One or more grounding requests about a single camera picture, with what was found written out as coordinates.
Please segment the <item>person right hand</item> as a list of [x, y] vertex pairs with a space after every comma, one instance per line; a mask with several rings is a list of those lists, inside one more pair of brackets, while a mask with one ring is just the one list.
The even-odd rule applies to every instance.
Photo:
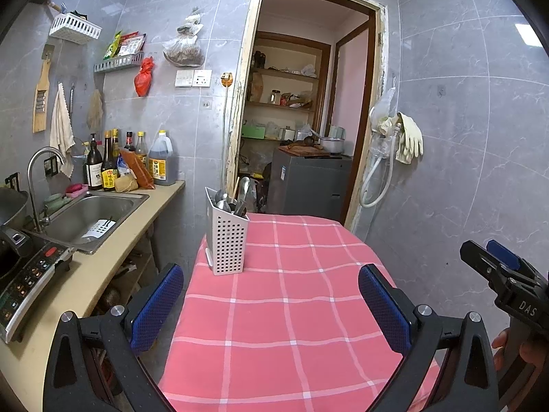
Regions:
[[[503, 367], [504, 351], [507, 346], [508, 337], [509, 328], [506, 328], [495, 337], [491, 344], [493, 349], [496, 350], [496, 353], [493, 356], [493, 362], [497, 371], [501, 370]], [[547, 348], [537, 342], [528, 340], [521, 343], [519, 355], [527, 364], [535, 366], [532, 378], [537, 379], [544, 369]]]

